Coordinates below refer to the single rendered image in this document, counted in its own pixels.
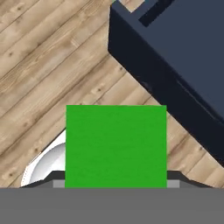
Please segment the dark navy kitchen counter cabinet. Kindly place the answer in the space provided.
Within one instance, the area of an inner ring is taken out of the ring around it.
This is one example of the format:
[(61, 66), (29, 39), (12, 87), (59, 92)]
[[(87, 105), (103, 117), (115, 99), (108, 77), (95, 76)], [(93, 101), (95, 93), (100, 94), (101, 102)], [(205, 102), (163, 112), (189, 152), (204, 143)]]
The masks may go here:
[(224, 0), (114, 1), (108, 52), (224, 166)]

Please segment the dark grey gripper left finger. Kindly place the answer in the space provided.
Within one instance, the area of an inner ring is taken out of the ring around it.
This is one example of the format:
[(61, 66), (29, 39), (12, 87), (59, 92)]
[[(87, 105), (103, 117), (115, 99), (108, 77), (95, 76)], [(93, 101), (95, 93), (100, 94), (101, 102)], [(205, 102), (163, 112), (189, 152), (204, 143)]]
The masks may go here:
[(65, 187), (65, 172), (52, 171), (47, 177), (42, 180), (25, 185), (24, 188), (64, 188)]

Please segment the green sponge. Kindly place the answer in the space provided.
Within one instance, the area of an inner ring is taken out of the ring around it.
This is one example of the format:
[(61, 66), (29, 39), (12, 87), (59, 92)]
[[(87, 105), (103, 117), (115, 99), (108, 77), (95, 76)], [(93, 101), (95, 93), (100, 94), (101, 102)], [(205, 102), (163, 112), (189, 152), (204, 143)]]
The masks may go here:
[(166, 107), (68, 105), (66, 187), (165, 188)]

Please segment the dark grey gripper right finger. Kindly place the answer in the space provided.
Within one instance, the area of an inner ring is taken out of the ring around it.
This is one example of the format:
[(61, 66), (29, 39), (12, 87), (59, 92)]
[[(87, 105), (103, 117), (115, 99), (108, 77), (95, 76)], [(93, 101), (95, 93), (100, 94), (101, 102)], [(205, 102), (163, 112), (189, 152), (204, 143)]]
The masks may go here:
[(208, 188), (208, 185), (189, 179), (181, 171), (167, 172), (168, 188)]

